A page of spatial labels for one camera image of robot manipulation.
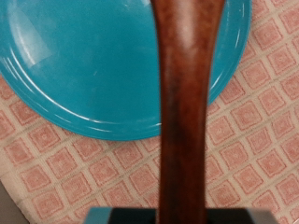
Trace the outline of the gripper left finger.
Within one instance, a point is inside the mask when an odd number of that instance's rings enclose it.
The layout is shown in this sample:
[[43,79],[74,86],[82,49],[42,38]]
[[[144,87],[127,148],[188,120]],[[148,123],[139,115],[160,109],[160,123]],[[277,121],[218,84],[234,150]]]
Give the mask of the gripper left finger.
[[130,207],[92,207],[84,224],[155,224],[156,210]]

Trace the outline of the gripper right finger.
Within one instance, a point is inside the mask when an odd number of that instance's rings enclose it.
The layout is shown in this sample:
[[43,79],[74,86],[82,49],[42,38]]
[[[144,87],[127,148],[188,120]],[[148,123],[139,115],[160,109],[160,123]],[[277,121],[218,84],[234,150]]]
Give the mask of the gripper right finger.
[[265,209],[208,208],[207,224],[278,224],[274,215]]

